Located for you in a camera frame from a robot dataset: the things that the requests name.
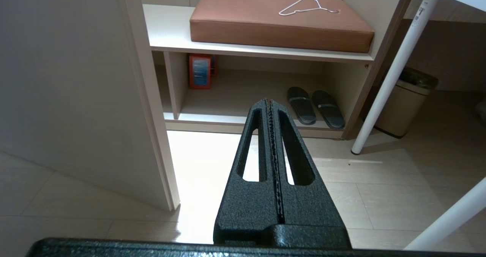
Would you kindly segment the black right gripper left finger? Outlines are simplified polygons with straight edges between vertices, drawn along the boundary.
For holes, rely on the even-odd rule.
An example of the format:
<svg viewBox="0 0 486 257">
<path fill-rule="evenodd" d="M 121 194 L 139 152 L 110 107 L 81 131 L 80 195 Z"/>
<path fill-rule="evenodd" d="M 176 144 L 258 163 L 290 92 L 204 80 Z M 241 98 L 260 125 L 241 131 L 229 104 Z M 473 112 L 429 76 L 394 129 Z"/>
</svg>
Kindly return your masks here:
<svg viewBox="0 0 486 257">
<path fill-rule="evenodd" d="M 258 181 L 244 179 L 253 132 L 258 138 Z M 264 244 L 270 227 L 284 219 L 271 102 L 251 106 L 214 222 L 215 244 Z"/>
</svg>

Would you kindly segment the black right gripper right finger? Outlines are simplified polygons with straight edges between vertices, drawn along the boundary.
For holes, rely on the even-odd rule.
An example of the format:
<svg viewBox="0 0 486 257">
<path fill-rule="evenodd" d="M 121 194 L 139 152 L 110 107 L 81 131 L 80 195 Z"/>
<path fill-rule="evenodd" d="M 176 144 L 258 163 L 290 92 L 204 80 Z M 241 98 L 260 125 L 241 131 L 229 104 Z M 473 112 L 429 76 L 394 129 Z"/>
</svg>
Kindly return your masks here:
<svg viewBox="0 0 486 257">
<path fill-rule="evenodd" d="M 278 222 L 344 227 L 294 120 L 274 100 L 270 101 L 270 133 Z"/>
</svg>

